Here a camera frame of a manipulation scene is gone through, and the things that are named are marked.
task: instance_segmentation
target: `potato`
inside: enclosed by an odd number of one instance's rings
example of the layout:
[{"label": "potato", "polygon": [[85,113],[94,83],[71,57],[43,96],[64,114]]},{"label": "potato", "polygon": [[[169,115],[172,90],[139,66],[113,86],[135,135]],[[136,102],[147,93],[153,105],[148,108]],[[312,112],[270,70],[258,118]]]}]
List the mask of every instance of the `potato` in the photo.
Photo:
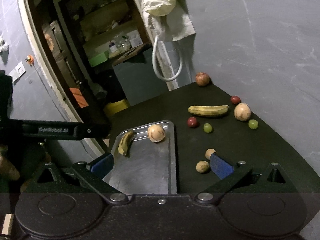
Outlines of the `potato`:
[{"label": "potato", "polygon": [[215,151],[214,149],[207,149],[207,150],[205,151],[204,156],[205,156],[208,160],[210,160],[210,157],[211,157],[211,155],[212,155],[213,153],[216,153],[216,151]]},{"label": "potato", "polygon": [[199,173],[205,173],[210,169],[209,163],[206,161],[199,161],[196,165],[196,171]]},{"label": "potato", "polygon": [[234,111],[235,118],[239,121],[248,121],[251,116],[251,110],[246,103],[239,103]]},{"label": "potato", "polygon": [[165,138],[165,131],[161,125],[154,124],[148,128],[147,135],[150,141],[157,143],[161,142]]}]

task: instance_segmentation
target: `gray wall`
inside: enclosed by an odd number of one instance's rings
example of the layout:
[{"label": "gray wall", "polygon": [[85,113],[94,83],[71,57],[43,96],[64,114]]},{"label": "gray wall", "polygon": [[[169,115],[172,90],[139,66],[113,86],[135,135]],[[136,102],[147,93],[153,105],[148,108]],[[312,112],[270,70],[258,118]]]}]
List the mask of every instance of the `gray wall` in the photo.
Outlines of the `gray wall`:
[{"label": "gray wall", "polygon": [[[52,89],[42,75],[37,62],[29,66],[25,58],[33,54],[25,34],[17,0],[1,0],[0,4],[0,31],[10,45],[8,56],[0,58],[0,69],[7,74],[22,61],[26,73],[13,87],[13,108],[11,118],[65,121],[66,113],[60,107]],[[86,142],[76,141],[50,141],[48,143],[50,154],[54,160],[62,165],[69,165],[79,160],[90,161],[94,153]]]},{"label": "gray wall", "polygon": [[242,101],[320,175],[320,0],[185,0],[195,72]]}]

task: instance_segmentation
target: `light switch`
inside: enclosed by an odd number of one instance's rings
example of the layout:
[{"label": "light switch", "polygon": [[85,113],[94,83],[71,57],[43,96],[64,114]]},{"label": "light switch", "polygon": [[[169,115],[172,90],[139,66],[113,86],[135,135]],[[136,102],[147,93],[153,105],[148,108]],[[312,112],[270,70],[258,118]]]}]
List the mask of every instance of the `light switch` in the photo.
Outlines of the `light switch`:
[{"label": "light switch", "polygon": [[15,83],[24,73],[26,72],[22,62],[9,73],[9,76],[12,76],[12,82]]},{"label": "light switch", "polygon": [[15,69],[16,69],[17,73],[19,74],[19,77],[21,77],[26,72],[26,70],[22,64],[22,61],[19,62],[19,64],[15,67]]}]

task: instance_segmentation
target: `red cherry tomato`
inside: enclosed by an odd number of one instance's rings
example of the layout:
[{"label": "red cherry tomato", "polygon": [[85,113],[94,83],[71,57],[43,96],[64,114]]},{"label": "red cherry tomato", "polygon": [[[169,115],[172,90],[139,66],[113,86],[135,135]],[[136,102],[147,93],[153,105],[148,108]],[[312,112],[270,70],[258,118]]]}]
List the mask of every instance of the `red cherry tomato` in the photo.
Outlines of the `red cherry tomato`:
[{"label": "red cherry tomato", "polygon": [[195,117],[190,117],[187,124],[190,128],[195,128],[199,125],[198,120]]},{"label": "red cherry tomato", "polygon": [[233,103],[234,105],[237,105],[237,104],[241,103],[241,99],[240,99],[240,97],[238,97],[238,96],[232,96],[232,97],[230,98],[230,101],[231,101],[231,103]]}]

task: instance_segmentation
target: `blue gripper pad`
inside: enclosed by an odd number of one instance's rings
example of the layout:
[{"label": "blue gripper pad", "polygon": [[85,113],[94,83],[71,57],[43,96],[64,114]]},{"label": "blue gripper pad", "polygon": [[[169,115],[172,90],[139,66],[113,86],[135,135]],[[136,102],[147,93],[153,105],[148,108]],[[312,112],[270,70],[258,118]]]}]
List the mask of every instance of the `blue gripper pad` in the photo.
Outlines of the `blue gripper pad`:
[{"label": "blue gripper pad", "polygon": [[108,154],[106,157],[97,160],[91,168],[90,172],[100,179],[103,179],[113,169],[113,155]]},{"label": "blue gripper pad", "polygon": [[231,164],[222,160],[216,154],[212,154],[210,156],[210,168],[219,177],[219,179],[224,179],[235,170]]}]

